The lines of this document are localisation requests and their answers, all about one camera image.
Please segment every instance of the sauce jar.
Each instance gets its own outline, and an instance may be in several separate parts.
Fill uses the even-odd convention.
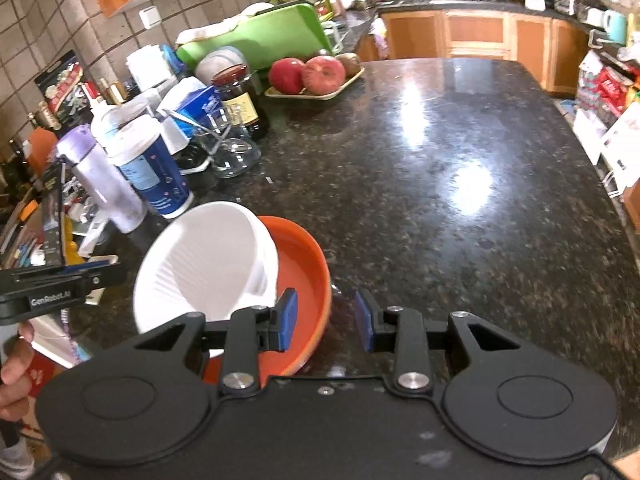
[[[220,92],[223,105],[240,107],[236,121],[242,121],[252,139],[260,139],[267,133],[269,119],[258,104],[258,94],[245,64],[230,66],[216,74],[211,84]]]

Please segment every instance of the orange bowl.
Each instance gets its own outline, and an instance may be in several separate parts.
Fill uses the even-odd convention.
[[[298,320],[286,352],[263,352],[260,382],[271,375],[293,375],[316,350],[329,321],[331,278],[318,242],[298,224],[276,216],[258,216],[278,250],[278,295],[287,287],[298,292]],[[221,357],[209,360],[204,380],[218,382]]]

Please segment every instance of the finger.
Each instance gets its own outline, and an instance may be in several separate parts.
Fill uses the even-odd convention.
[[[31,378],[27,375],[20,377],[14,384],[3,384],[0,386],[0,406],[5,407],[26,398],[30,390]]]
[[[34,331],[33,325],[30,322],[25,321],[20,323],[20,325],[18,325],[18,334],[25,338],[27,342],[33,343]]]
[[[0,371],[0,379],[4,384],[14,384],[21,375],[27,371],[33,360],[34,351],[30,343],[25,339],[18,339],[14,345],[14,349],[9,355],[2,371]]]
[[[0,418],[10,422],[17,422],[27,413],[29,413],[29,399],[25,397],[0,409]]]

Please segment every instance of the light switch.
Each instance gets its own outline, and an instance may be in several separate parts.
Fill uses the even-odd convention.
[[[162,21],[162,18],[160,18],[160,12],[158,12],[158,8],[156,6],[142,9],[139,14],[140,20],[142,20],[142,24],[147,30],[155,27],[156,25],[160,25],[160,22]]]

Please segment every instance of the teal mug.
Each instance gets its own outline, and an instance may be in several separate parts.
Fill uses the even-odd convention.
[[[626,16],[615,10],[606,10],[604,13],[604,30],[609,39],[615,43],[626,43]]]

